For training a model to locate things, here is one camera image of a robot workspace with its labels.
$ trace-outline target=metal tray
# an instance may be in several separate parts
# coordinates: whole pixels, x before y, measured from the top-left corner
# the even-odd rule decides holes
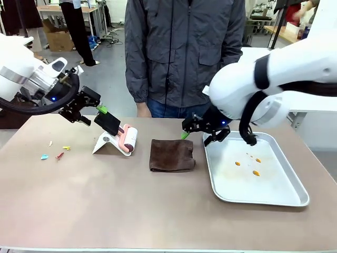
[[[309,195],[275,139],[266,133],[255,134],[257,144],[253,147],[237,131],[223,142],[205,147],[215,195],[227,202],[307,206]],[[260,173],[259,177],[253,174],[254,170]]]

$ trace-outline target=black pole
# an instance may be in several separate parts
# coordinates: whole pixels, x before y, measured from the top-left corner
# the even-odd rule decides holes
[[[277,38],[279,37],[280,30],[281,30],[281,27],[282,27],[282,24],[283,24],[283,20],[284,20],[285,15],[286,15],[286,11],[288,10],[288,7],[289,7],[289,2],[290,2],[290,0],[286,0],[285,4],[283,6],[283,12],[282,12],[282,15],[281,15],[281,18],[280,18],[279,25],[277,27],[275,36],[274,36],[274,40],[273,40],[271,49],[275,49],[275,44],[277,42]]]
[[[23,12],[22,12],[22,7],[21,7],[21,2],[20,2],[20,0],[15,0],[15,3],[16,3],[17,13],[19,15],[21,27],[23,29],[23,33],[25,35],[25,38],[28,38],[26,24],[25,24],[25,21],[24,21],[24,18],[23,18]]]

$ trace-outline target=robotic arm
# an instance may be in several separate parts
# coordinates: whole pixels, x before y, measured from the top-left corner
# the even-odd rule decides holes
[[[70,122],[91,125],[91,121],[82,116],[80,110],[92,106],[98,109],[95,123],[111,135],[117,135],[118,131],[124,132],[120,128],[120,121],[100,106],[101,96],[98,93],[85,86],[80,90],[78,76],[83,73],[80,66],[67,70],[64,74],[66,59],[59,58],[50,64],[44,64],[34,57],[24,43],[25,40],[19,37],[0,34],[1,109],[28,115],[47,114],[60,109],[58,113]],[[51,103],[33,108],[11,104],[9,101],[22,87],[36,98],[46,98]]]
[[[222,141],[230,133],[228,124],[240,120],[239,132],[249,145],[256,144],[249,123],[262,128],[280,124],[289,107],[283,91],[299,91],[320,96],[337,96],[337,48],[330,40],[307,38],[251,63],[234,63],[213,78],[208,95],[212,106],[199,117],[183,121],[187,133],[203,131],[205,141]]]

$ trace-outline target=red object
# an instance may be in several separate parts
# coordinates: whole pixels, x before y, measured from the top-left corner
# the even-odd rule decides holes
[[[62,152],[61,154],[59,154],[57,157],[55,157],[56,159],[61,159],[61,157],[63,156],[64,152]]]
[[[285,20],[287,22],[292,23],[293,25],[299,26],[300,22],[299,21],[295,21],[293,16],[296,12],[298,12],[301,9],[301,4],[294,4],[288,7],[288,10],[286,11],[286,15],[285,15]]]

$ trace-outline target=folded towel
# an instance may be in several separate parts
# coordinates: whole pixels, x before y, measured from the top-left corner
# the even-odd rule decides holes
[[[195,167],[193,142],[189,140],[152,140],[150,170],[153,172],[187,172]]]

